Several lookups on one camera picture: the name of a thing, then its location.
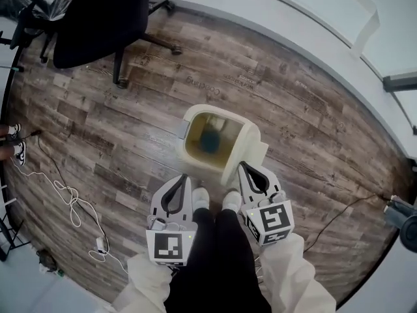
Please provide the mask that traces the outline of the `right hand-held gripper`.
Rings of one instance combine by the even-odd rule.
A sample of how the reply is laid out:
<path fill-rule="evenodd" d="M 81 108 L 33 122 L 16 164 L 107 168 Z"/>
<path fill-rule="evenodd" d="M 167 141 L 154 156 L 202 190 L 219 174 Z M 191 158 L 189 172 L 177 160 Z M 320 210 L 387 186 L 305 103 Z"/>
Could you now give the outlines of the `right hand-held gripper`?
<path fill-rule="evenodd" d="M 259 246 L 271 245 L 295 227 L 291 201 L 276 175 L 263 166 L 238 165 L 244 223 Z"/>

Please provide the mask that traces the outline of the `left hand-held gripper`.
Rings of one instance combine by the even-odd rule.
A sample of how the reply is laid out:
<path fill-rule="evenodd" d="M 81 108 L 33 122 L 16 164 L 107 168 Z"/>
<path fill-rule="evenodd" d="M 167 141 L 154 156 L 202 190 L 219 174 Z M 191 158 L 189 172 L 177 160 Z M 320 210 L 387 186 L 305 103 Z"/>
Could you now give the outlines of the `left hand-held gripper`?
<path fill-rule="evenodd" d="M 192 219 L 192 182 L 182 174 L 164 183 L 152 196 L 146 230 L 151 262 L 162 266 L 187 264 L 197 232 Z"/>

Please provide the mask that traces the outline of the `person's left forearm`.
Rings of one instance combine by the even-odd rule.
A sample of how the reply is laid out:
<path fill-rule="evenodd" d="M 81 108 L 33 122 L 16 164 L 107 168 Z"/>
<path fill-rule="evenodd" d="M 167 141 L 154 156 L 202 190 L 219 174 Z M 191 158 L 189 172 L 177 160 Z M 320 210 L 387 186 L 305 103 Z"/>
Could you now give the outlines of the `person's left forearm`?
<path fill-rule="evenodd" d="M 149 260 L 147 253 L 127 261 L 128 284 L 112 303 L 116 313 L 166 313 L 172 270 Z"/>

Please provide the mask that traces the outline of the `person's right forearm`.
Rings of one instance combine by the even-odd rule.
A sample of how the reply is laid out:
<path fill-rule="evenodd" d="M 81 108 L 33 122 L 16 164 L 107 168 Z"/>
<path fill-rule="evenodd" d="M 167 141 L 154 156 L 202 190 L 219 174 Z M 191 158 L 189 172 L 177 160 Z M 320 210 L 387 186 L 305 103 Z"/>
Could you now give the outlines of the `person's right forearm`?
<path fill-rule="evenodd" d="M 304 239 L 291 233 L 260 252 L 263 282 L 271 294 L 272 313 L 336 313 L 336 300 L 315 280 L 304 259 Z"/>

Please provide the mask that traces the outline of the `person's white left shoe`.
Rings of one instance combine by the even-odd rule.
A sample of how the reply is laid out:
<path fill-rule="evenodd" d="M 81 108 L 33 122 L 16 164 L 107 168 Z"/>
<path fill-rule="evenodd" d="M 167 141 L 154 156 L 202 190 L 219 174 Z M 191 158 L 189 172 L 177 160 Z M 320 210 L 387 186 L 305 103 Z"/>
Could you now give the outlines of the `person's white left shoe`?
<path fill-rule="evenodd" d="M 192 191 L 193 212 L 198 209 L 209 209 L 209 203 L 209 193 L 204 187 L 198 187 Z"/>

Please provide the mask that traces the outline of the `person's white shoe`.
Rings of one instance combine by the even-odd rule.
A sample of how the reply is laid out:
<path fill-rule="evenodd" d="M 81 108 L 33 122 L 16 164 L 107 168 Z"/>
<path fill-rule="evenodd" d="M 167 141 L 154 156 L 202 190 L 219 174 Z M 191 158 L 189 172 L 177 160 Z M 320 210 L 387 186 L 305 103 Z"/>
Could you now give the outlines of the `person's white shoe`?
<path fill-rule="evenodd" d="M 237 190 L 228 192 L 222 202 L 222 210 L 231 210 L 235 213 L 240 211 L 242 196 Z"/>
<path fill-rule="evenodd" d="M 193 212 L 198 209 L 209 209 L 209 203 L 209 193 L 204 187 L 198 187 L 192 191 Z"/>

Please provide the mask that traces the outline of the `person's white right shoe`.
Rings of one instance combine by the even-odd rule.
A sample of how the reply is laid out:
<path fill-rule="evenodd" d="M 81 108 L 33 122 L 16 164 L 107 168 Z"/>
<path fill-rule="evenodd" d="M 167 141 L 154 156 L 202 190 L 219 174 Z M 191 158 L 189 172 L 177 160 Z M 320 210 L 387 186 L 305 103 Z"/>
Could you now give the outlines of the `person's white right shoe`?
<path fill-rule="evenodd" d="M 237 190 L 228 192 L 222 202 L 222 210 L 231 210 L 235 213 L 240 211 L 242 196 Z"/>

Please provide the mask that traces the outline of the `person's black trouser legs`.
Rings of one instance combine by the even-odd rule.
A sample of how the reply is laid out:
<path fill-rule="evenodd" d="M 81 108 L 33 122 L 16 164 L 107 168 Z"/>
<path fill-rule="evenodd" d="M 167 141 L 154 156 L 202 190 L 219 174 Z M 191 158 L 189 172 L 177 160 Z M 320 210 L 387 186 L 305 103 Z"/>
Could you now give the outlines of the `person's black trouser legs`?
<path fill-rule="evenodd" d="M 194 212 L 198 225 L 186 267 L 172 278 L 167 313 L 271 313 L 258 285 L 248 238 L 237 214 Z"/>

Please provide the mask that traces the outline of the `black metal stand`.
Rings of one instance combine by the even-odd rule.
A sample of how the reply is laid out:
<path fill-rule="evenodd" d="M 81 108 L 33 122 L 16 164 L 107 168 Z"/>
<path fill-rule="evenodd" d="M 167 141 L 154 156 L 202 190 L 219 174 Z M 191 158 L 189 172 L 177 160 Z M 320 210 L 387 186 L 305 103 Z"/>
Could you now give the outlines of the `black metal stand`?
<path fill-rule="evenodd" d="M 0 261 L 6 261 L 11 250 L 23 245 L 15 243 L 22 225 L 16 225 L 10 217 L 11 205 L 18 199 L 9 198 L 7 192 L 8 185 L 0 182 Z"/>

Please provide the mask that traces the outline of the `black mesh office chair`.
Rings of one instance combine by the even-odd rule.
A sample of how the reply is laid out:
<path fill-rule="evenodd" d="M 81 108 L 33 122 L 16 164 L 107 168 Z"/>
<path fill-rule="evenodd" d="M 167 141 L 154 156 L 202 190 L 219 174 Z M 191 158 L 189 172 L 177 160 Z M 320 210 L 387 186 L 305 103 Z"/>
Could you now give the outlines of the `black mesh office chair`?
<path fill-rule="evenodd" d="M 59 20 L 53 53 L 56 68 L 86 65 L 113 54 L 113 83 L 125 89 L 127 80 L 120 77 L 125 47 L 141 39 L 180 55 L 179 46 L 147 34 L 149 16 L 159 8 L 172 12 L 175 4 L 162 0 L 70 0 L 64 17 Z"/>

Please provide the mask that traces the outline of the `black office chair with bag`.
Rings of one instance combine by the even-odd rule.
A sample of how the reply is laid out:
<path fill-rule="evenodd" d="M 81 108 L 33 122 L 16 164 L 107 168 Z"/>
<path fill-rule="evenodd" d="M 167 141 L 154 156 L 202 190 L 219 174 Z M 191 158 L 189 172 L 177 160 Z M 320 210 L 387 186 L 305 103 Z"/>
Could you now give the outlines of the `black office chair with bag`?
<path fill-rule="evenodd" d="M 32 2 L 19 13 L 17 26 L 11 39 L 2 38 L 3 32 L 0 31 L 0 44 L 9 45 L 11 50 L 18 46 L 26 48 L 38 36 L 38 32 L 45 33 L 46 40 L 40 53 L 40 60 L 42 63 L 46 63 L 48 58 L 45 56 L 45 52 L 53 35 L 57 32 L 60 21 L 37 18 L 33 14 L 35 5 L 36 3 Z"/>

